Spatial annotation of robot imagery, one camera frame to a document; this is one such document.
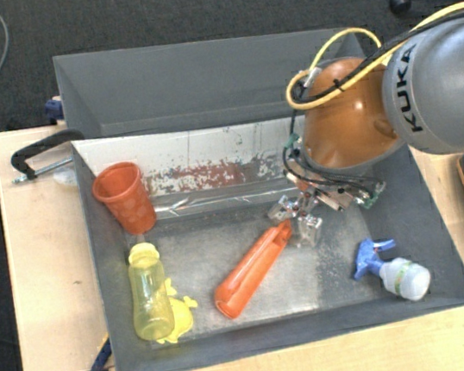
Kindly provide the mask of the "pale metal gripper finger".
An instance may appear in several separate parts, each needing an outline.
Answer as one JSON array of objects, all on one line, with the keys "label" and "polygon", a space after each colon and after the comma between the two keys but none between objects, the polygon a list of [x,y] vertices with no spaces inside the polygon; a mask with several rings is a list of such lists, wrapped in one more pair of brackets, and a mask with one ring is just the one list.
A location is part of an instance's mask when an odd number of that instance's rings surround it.
[{"label": "pale metal gripper finger", "polygon": [[292,221],[295,244],[300,247],[314,247],[320,239],[323,220],[315,215],[303,214]]},{"label": "pale metal gripper finger", "polygon": [[267,213],[267,217],[274,223],[295,218],[300,212],[300,204],[297,199],[282,196]]}]

